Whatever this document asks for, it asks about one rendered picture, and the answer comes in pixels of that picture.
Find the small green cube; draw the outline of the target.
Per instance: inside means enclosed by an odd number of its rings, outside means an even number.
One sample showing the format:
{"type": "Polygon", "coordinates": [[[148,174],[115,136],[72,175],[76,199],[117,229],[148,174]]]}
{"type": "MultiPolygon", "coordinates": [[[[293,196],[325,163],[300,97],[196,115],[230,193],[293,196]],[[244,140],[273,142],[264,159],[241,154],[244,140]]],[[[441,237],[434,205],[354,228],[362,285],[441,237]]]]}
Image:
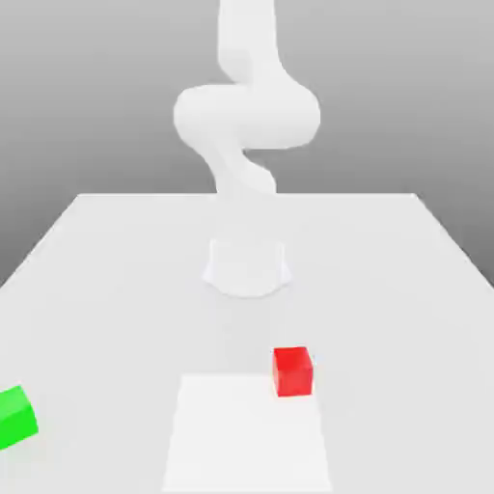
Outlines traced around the small green cube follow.
{"type": "Polygon", "coordinates": [[[34,408],[20,385],[0,392],[0,451],[39,432],[34,408]]]}

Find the small red cube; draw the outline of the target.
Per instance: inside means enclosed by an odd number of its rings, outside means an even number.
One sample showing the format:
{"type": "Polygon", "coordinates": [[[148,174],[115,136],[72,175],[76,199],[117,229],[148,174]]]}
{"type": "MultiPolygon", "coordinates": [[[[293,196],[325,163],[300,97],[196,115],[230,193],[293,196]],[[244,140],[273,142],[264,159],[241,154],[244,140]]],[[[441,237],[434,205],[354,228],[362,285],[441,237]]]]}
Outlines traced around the small red cube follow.
{"type": "Polygon", "coordinates": [[[278,397],[302,397],[313,392],[314,365],[306,346],[275,347],[272,367],[278,397]]]}

